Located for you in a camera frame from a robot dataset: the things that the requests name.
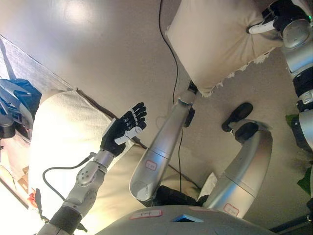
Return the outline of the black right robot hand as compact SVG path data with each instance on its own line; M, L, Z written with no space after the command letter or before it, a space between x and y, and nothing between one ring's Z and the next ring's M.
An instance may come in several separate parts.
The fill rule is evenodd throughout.
M313 23L313 14L305 0L277 0L263 12L263 21L246 29L249 34L261 34L271 30L282 32L290 23L305 20Z

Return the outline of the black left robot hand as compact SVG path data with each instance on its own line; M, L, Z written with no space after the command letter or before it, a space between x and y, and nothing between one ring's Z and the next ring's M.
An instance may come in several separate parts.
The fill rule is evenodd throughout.
M120 155L126 147L126 142L146 128L146 110L145 104L140 102L121 118L114 118L104 132L100 149L109 151L114 156Z

